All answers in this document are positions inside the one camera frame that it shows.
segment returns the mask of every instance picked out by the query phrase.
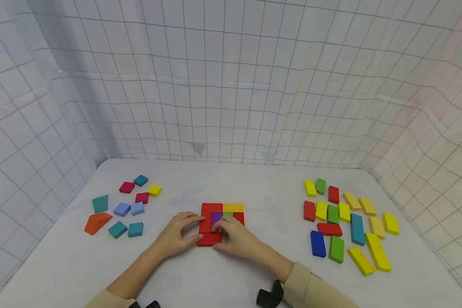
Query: dark blue block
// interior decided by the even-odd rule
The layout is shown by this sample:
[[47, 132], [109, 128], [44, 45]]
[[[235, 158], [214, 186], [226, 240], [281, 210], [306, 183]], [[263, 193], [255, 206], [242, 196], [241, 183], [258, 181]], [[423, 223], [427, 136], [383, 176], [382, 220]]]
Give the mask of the dark blue block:
[[364, 246], [363, 218], [360, 215], [351, 213], [351, 242]]
[[311, 231], [311, 252], [314, 256], [324, 258], [326, 256], [325, 241], [323, 239], [323, 233], [318, 231]]

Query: grid backdrop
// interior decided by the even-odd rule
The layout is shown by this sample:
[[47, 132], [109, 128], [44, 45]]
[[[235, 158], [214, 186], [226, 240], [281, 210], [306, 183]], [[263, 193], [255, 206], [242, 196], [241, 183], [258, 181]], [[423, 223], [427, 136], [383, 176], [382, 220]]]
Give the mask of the grid backdrop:
[[462, 0], [0, 1], [0, 290], [112, 157], [364, 169], [462, 287]]

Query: blue block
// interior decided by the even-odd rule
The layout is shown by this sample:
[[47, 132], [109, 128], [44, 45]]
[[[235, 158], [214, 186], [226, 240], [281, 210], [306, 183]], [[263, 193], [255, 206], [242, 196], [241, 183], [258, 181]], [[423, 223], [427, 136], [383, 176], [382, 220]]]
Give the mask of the blue block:
[[326, 256], [325, 241], [323, 239], [323, 233], [318, 231], [311, 231], [311, 252], [314, 256], [324, 258]]
[[102, 213], [108, 210], [108, 195], [102, 195], [92, 199], [92, 207], [94, 208], [94, 214]]
[[351, 242], [364, 246], [363, 218], [360, 215], [351, 213]]
[[146, 184], [147, 182], [149, 181], [148, 178], [146, 178], [145, 176], [143, 175], [139, 175], [137, 176], [136, 179], [133, 180], [134, 184], [137, 185], [137, 186], [140, 186], [142, 187], [144, 184]]
[[120, 237], [126, 231], [127, 226], [125, 226], [121, 221], [118, 221], [118, 223], [108, 229], [109, 234], [111, 234], [115, 239]]
[[125, 217], [125, 215], [127, 215], [128, 212], [130, 212], [130, 205], [123, 202], [120, 202], [120, 204], [118, 204], [116, 208], [113, 210], [114, 214], [117, 214], [121, 217]]
[[145, 212], [144, 208], [144, 203], [143, 202], [137, 202], [131, 205], [132, 207], [132, 216], [142, 214]]
[[140, 237], [144, 231], [144, 223], [137, 222], [128, 226], [128, 237]]

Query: purple block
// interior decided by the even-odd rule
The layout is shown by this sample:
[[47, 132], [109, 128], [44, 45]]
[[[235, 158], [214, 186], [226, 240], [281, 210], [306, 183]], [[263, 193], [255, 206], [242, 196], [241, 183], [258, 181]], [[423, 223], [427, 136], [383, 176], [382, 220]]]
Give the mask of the purple block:
[[218, 222], [222, 217], [222, 212], [212, 212], [212, 217], [210, 218], [210, 227], [212, 228], [212, 226]]
[[120, 202], [120, 204], [118, 204], [116, 208], [113, 210], [114, 214], [117, 214], [118, 216], [121, 216], [121, 217], [125, 217], [125, 215], [128, 212], [130, 212], [130, 205], [123, 203], [123, 202]]

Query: orange block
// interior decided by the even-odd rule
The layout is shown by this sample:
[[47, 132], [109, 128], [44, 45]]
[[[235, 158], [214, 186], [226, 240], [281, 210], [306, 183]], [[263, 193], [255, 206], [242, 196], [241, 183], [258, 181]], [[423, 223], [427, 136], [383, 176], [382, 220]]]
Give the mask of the orange block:
[[98, 213], [89, 216], [84, 231], [88, 234], [94, 235], [101, 229], [107, 222], [113, 218], [108, 213]]

